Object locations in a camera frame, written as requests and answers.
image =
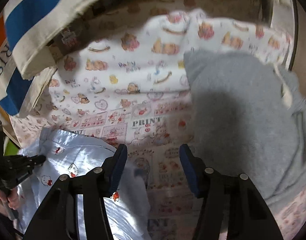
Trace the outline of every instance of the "blue stripe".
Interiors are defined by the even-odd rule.
[[[42,18],[44,18],[60,0],[23,0],[10,13],[5,22],[6,36],[13,50],[20,38]]]
[[[23,80],[19,70],[16,68],[7,86],[7,96],[0,100],[0,106],[9,115],[17,114],[22,106],[26,93],[32,81]]]

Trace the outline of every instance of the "light blue satin fabric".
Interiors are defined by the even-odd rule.
[[[26,230],[43,198],[61,174],[71,177],[84,175],[94,167],[101,166],[107,157],[113,156],[115,150],[113,146],[94,137],[44,128],[40,139],[19,152],[29,156],[46,156],[43,166],[34,169],[33,175],[20,185],[19,192],[24,197],[21,198],[22,206],[19,209],[20,228]],[[126,162],[118,187],[118,201],[104,198],[115,239],[151,239],[147,231],[150,205],[140,174],[142,172],[132,163]],[[77,204],[80,239],[85,240],[82,195],[78,196]]]

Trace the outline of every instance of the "green object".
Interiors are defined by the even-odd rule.
[[[9,140],[9,142],[7,143],[4,155],[5,156],[17,155],[18,151],[19,149],[15,146],[12,140]]]

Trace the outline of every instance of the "bedsheet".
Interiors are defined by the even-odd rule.
[[[281,63],[291,37],[259,25],[208,18],[200,9],[178,10],[174,3],[170,9],[151,6],[140,14],[137,7],[126,7],[91,20],[94,36],[101,30],[98,39],[60,60],[32,114],[12,117],[12,125],[23,146],[51,125],[113,146],[125,143],[129,159],[146,173],[152,239],[190,239],[201,201],[187,187],[178,157],[183,143],[194,151],[183,54],[198,48],[247,51],[263,62]],[[129,10],[136,12],[132,21]],[[286,218],[293,223],[290,214]],[[285,215],[277,217],[283,228]],[[283,232],[289,239],[290,229]]]

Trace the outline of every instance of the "gray towel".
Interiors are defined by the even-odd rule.
[[[277,213],[306,185],[306,99],[294,73],[249,54],[186,52],[195,113],[195,156],[222,174],[249,175]]]

